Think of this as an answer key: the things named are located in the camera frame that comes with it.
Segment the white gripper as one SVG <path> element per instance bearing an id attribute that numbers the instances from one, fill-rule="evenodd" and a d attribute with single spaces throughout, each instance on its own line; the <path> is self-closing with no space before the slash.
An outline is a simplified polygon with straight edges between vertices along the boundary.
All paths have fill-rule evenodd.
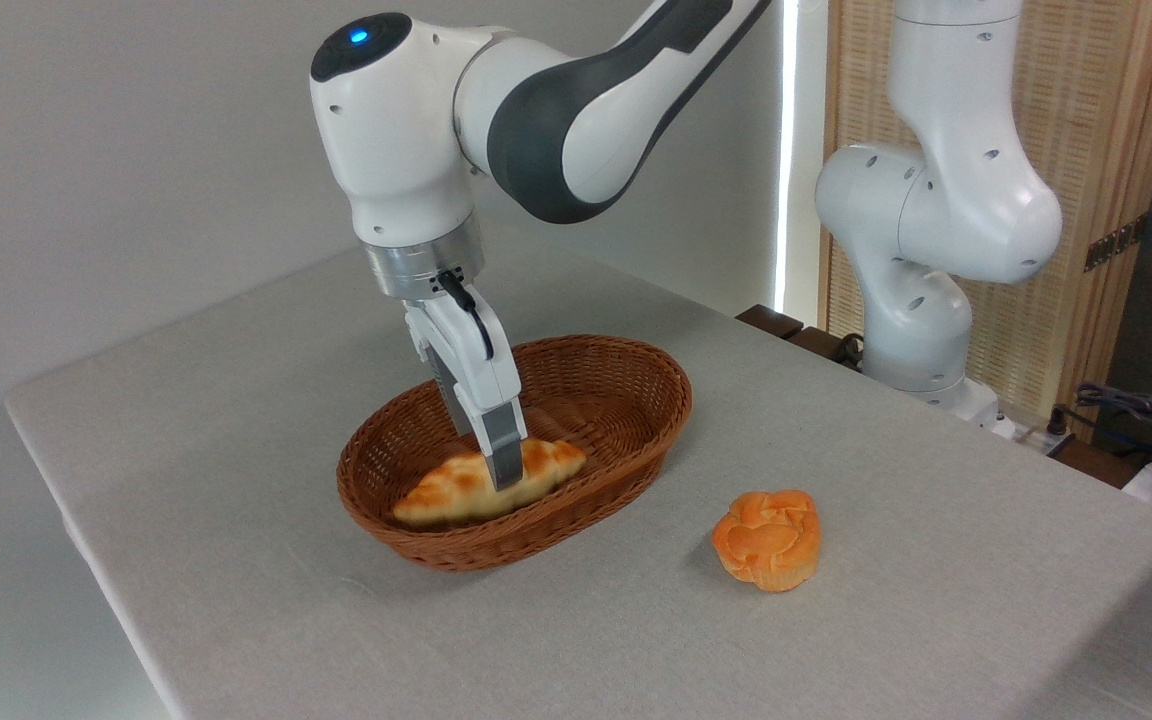
<path id="1" fill-rule="evenodd" d="M 462 309 L 448 293 L 435 300 L 406 300 L 406 323 L 422 359 L 435 376 L 458 435 L 479 438 L 497 492 L 524 478 L 521 382 L 511 346 L 488 302 L 471 285 L 473 301 Z"/>

